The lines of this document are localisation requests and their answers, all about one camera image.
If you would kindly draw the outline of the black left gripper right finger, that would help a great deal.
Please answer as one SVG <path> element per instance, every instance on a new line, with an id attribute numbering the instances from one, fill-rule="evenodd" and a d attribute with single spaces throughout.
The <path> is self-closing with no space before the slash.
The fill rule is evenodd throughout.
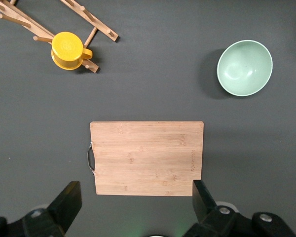
<path id="1" fill-rule="evenodd" d="M 251 220 L 226 205 L 217 205 L 202 180 L 192 185 L 192 205 L 198 222 L 185 237 L 252 237 Z"/>

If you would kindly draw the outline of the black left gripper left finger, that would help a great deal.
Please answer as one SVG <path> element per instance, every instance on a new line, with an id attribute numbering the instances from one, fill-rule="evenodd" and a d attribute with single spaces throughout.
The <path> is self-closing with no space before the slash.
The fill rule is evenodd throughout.
<path id="1" fill-rule="evenodd" d="M 47 208 L 22 218 L 26 237 L 64 237 L 82 207 L 79 181 L 71 181 Z"/>

